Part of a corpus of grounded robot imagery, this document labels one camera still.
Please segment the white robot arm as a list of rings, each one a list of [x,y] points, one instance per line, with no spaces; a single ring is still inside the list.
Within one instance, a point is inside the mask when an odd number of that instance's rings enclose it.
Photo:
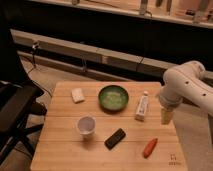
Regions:
[[[213,117],[213,87],[202,81],[204,74],[205,67],[198,61],[173,66],[164,72],[164,86],[158,93],[162,124],[170,123],[173,110],[184,98]]]

